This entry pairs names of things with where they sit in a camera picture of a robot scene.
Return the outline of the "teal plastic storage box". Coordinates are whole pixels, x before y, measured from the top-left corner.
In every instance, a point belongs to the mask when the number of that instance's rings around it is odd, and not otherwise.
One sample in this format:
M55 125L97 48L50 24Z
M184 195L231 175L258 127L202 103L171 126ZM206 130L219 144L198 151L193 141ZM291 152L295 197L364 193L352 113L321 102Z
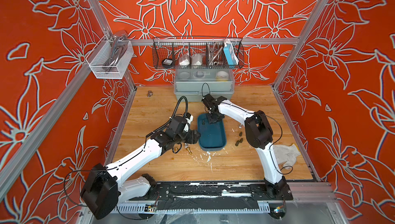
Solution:
M209 123L206 114L201 114L197 119L197 129L201 134L198 144L205 152L222 150L227 144L225 126L223 121Z

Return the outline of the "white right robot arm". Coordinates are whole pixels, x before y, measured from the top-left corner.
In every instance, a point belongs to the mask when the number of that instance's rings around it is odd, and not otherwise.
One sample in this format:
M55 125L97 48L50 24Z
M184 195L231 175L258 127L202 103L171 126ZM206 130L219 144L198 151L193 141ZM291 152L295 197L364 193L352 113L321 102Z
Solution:
M213 97L207 94L203 96L202 103L208 111L207 118L210 123L216 123L228 116L244 126L246 139L256 149L264 170L266 195L271 199L279 197L288 184L275 158L269 116L260 110L253 112L242 108L224 96Z

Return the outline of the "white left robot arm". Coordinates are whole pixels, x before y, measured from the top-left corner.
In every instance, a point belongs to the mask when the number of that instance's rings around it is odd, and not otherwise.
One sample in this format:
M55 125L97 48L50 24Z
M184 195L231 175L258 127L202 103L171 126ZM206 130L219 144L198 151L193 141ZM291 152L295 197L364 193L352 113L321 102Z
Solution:
M178 153L177 146L195 144L200 133L190 128L193 116L185 110L175 110L160 128L146 135L144 144L122 159L106 166L95 165L88 174L80 197L96 219L108 216L118 204L136 197L143 197L154 188L155 181L147 174L131 182L127 180L140 168L159 158L167 151Z

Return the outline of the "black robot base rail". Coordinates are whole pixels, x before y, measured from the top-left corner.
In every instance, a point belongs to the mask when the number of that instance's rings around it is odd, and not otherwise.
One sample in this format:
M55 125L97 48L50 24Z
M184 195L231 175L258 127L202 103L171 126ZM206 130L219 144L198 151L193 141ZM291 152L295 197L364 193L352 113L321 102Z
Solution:
M159 182L143 197L130 202L153 205L159 211L270 212L270 203L294 200L290 187L280 188L264 182Z

